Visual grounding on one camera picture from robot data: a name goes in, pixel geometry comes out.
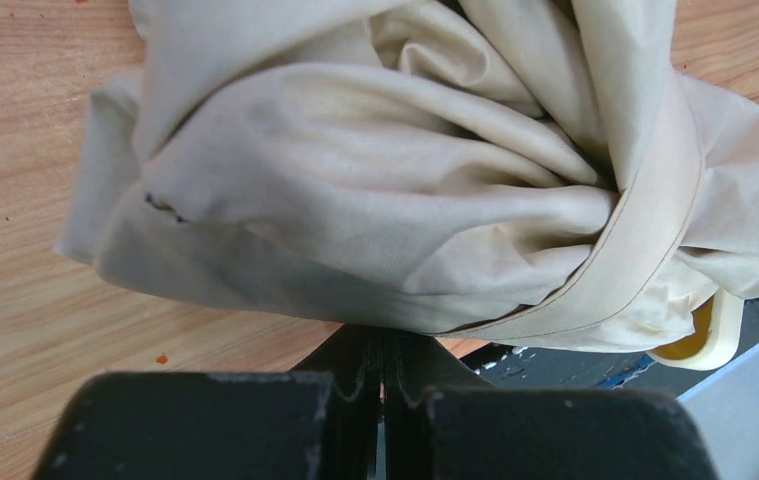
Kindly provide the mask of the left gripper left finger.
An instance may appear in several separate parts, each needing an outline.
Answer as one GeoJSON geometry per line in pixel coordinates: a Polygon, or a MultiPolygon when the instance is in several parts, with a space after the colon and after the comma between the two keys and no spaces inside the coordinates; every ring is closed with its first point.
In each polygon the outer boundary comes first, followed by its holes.
{"type": "Polygon", "coordinates": [[[285,372],[113,372],[70,399],[37,479],[365,479],[381,339],[343,327],[285,372]]]}

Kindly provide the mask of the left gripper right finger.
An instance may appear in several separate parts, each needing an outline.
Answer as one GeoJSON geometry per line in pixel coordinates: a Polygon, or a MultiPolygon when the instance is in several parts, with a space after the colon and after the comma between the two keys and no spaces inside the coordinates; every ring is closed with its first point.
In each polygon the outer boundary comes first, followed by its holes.
{"type": "Polygon", "coordinates": [[[382,336],[391,479],[713,479],[694,422],[648,391],[500,388],[431,337],[382,336]]]}

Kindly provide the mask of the beige folding umbrella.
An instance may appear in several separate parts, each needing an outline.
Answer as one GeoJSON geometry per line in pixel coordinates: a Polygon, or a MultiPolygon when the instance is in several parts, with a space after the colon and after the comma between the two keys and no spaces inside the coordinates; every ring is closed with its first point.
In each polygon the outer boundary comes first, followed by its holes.
{"type": "Polygon", "coordinates": [[[725,363],[759,297],[759,105],[672,1],[133,1],[56,251],[214,308],[725,363]]]}

